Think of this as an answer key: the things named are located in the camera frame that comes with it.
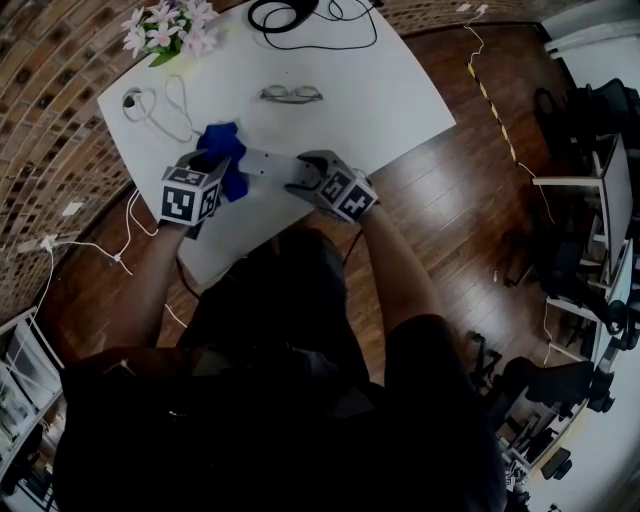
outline green leaf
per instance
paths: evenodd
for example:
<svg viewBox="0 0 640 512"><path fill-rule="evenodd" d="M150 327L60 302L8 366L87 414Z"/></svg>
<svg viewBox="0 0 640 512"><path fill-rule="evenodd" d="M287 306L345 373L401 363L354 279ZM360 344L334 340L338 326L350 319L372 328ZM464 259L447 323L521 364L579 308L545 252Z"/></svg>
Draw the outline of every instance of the green leaf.
<svg viewBox="0 0 640 512"><path fill-rule="evenodd" d="M173 59L176 55L178 55L178 52L161 53L160 55L158 55L156 57L156 59L151 64L149 64L149 67L150 68L155 68L155 67L161 66L165 62L168 62L171 59Z"/></svg>

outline eyeglasses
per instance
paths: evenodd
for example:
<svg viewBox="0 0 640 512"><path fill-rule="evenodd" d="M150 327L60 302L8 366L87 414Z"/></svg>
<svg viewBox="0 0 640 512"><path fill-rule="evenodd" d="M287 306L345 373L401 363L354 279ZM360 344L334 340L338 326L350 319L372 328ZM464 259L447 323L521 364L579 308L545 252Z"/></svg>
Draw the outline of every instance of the eyeglasses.
<svg viewBox="0 0 640 512"><path fill-rule="evenodd" d="M310 85L301 85L291 90L284 85L270 85L262 89L260 99L301 105L312 101L320 101L324 98L318 89Z"/></svg>

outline black shirt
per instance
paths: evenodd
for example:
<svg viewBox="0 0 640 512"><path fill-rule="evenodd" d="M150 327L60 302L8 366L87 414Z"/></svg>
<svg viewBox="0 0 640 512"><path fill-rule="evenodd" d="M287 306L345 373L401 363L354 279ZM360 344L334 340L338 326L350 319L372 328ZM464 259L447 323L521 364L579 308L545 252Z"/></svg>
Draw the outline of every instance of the black shirt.
<svg viewBox="0 0 640 512"><path fill-rule="evenodd" d="M273 358L287 363L216 376L71 368L54 466L60 508L402 497L432 510L503 510L495 436L446 321L413 318L386 351L385 388L333 373L331 360L308 371L314 356L296 350Z"/></svg>

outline desk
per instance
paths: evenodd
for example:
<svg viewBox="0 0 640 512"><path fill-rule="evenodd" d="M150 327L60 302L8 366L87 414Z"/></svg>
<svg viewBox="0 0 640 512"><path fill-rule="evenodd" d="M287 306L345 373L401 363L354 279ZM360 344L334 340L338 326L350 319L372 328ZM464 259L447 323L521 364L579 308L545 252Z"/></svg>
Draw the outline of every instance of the desk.
<svg viewBox="0 0 640 512"><path fill-rule="evenodd" d="M624 254L622 258L620 258L620 262L615 269L615 274L613 278L613 283L611 286L603 286L605 289L605 297L608 303L613 302L614 300L621 300L626 303L629 299L629 294L631 293L631 276L633 273L633 240L627 240L625 242ZM602 324L602 322L598 319L597 316L593 314L587 308L577 307L575 304L567 302L562 299L551 299L547 297L547 304L551 304L552 306L556 306L558 308L564 309L565 311L569 311L571 313L575 313L576 315L580 315L589 320L593 320L596 322L596 336L595 343L593 344L593 353L591 355L591 360L598 365L604 356L607 348L609 347L609 343L611 342L611 334L607 328ZM555 350L562 352L563 354L576 359L577 361L581 361L579 357L567 352L564 347L560 347L555 343L551 342L549 344Z"/></svg>
<svg viewBox="0 0 640 512"><path fill-rule="evenodd" d="M604 224L605 245L609 250L607 264L608 274L613 275L613 268L618 261L618 255L624 244L627 227L631 221L633 211L633 196L631 194L631 179L627 152L622 142L622 136L613 136L612 149L605 162L604 169L597 177L550 177L534 178L534 185L561 185L594 187L600 193L602 204L602 220Z"/></svg>
<svg viewBox="0 0 640 512"><path fill-rule="evenodd" d="M320 0L318 10L324 12L327 4L328 0ZM343 4L345 17L357 13L352 0ZM378 41L370 48L281 51L266 46L262 34L248 25L248 8L249 4L240 5L215 20L225 31L220 49L182 73L195 129L236 121L239 138L249 147L294 156L329 149L371 174L455 124L420 63L375 9L371 15ZM311 16L293 31L273 34L271 39L279 46L357 46L372 41L373 32L368 16L346 23ZM153 127L125 119L124 93L131 87L152 87L158 93L154 118L185 136L186 128L179 131L185 123L162 97L169 68L149 68L153 58L147 57L117 80L98 104L133 181L158 219L162 174L167 165L191 151L196 140L181 144ZM260 90L271 84L311 85L324 100L306 105L260 100ZM205 221L197 241L184 241L179 256L194 279L207 285L310 211L307 203L281 185L252 178L249 194L219 208Z"/></svg>

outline wooden floor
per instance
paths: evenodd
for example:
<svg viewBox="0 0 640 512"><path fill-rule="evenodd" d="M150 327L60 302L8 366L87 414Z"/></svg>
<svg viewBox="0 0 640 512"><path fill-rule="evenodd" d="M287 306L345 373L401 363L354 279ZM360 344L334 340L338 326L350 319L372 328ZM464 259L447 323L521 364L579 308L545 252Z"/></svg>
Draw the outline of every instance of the wooden floor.
<svg viewBox="0 0 640 512"><path fill-rule="evenodd" d="M559 99L569 87L559 65L549 59L532 26L479 28L485 41L474 67L496 104L509 136L532 172L553 174L553 165L532 115L532 95L546 87ZM478 47L463 29L407 40L451 110L456 126L416 148L373 177L382 204L424 263L440 290L447 318L458 331L460 353L472 358L470 330L481 332L504 361L517 355L541 363L547 354L543 331L544 297L536 284L502 285L507 249L502 234L524 219L523 203L539 201L528 173L514 166L489 106L467 72L465 62ZM125 202L113 208L87 235L110 251L126 242ZM136 215L153 225L140 201ZM322 228L343 251L356 228L319 215L306 222ZM148 237L132 227L123 261L135 272ZM348 315L365 354L372 379L381 382L384 340L366 244L358 242L346 272ZM40 315L52 345L66 361L99 351L109 307L127 275L96 249L80 248L59 269ZM195 307L175 275L169 304L188 321ZM557 313L549 311L554 330ZM166 312L161 345L171 346L182 331ZM437 364L426 361L425 365Z"/></svg>

